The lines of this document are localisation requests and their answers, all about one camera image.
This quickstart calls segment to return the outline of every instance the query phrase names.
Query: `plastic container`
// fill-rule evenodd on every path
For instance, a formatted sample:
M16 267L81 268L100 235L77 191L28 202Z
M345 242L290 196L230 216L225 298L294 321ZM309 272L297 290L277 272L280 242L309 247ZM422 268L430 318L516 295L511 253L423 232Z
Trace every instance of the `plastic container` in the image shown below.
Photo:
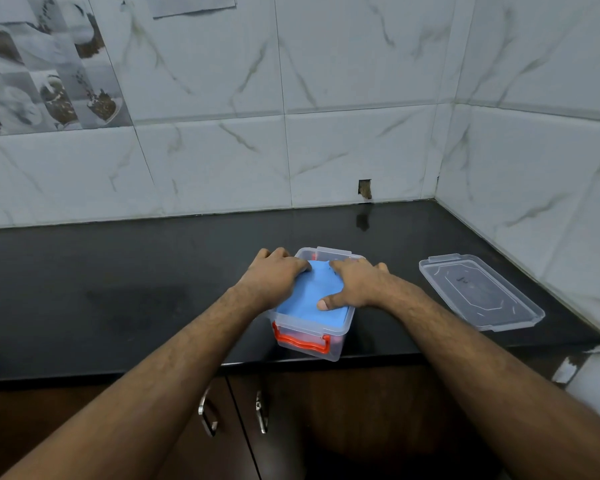
M479 257L433 256L420 261L420 271L449 308L478 330L526 328L544 318L542 308Z
M302 248L296 252L297 258L307 261L333 261L346 258L359 259L362 256L330 248ZM271 320L273 333L278 345L291 350L336 362L342 353L344 339L351 327L351 320L356 309L348 307L342 325L325 326L323 324L277 313L269 310L267 315Z

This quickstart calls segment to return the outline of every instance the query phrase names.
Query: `kitchen counter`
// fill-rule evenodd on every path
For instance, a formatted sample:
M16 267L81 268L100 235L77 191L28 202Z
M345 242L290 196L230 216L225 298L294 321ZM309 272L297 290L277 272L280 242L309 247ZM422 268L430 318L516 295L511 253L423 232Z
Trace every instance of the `kitchen counter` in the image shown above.
M518 356L584 351L600 334L434 201L286 209L0 230L0 381L107 380L128 371L234 284L256 252L350 250L424 288L418 262L474 254L546 316L487 332ZM339 362L276 344L258 317L220 373L423 363L391 316L360 309Z

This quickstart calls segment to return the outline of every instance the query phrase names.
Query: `hand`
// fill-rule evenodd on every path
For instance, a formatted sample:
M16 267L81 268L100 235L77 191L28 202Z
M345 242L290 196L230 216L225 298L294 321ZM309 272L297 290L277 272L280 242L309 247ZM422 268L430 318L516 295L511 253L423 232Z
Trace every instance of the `hand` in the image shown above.
M296 276L308 269L311 269L309 261L290 257L284 248L272 253L261 249L235 287L244 290L265 311L289 298Z
M331 261L329 265L344 281L341 292L325 296L318 301L318 309L332 310L341 306L379 306L383 288L392 275L385 263L372 266L366 259Z

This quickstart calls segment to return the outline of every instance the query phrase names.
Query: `metal cabinet handle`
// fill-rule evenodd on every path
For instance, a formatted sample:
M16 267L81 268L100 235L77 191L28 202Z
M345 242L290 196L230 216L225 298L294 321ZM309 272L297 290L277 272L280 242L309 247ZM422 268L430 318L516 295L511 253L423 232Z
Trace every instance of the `metal cabinet handle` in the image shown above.
M209 435L210 438L213 438L216 435L216 431L218 429L218 421L217 419L214 421L209 421L207 417L207 412L205 411L205 402L207 400L207 395L209 393L209 389L211 386L207 387L207 390L202 395L202 399L200 399L200 405L198 406L198 416L200 416L200 420L202 421L202 426L204 426L205 431Z
M256 417L260 425L260 432L263 435L267 434L267 428L269 427L269 417L267 416L267 410L262 402L262 392L256 393Z

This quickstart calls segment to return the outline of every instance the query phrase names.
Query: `orange handle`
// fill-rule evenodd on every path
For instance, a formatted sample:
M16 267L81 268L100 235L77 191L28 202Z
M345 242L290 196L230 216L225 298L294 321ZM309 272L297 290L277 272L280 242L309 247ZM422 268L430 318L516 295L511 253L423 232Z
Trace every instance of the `orange handle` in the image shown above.
M304 340L298 340L293 337L289 337L288 335L282 335L280 330L275 322L271 324L273 327L273 334L276 336L276 340L279 342L284 342L286 344L293 345L294 347L298 347L299 349L305 350L315 350L316 352L320 352L321 354L328 354L329 347L331 346L331 336L323 335L322 339L324 340L324 345L314 344L313 342L305 342Z

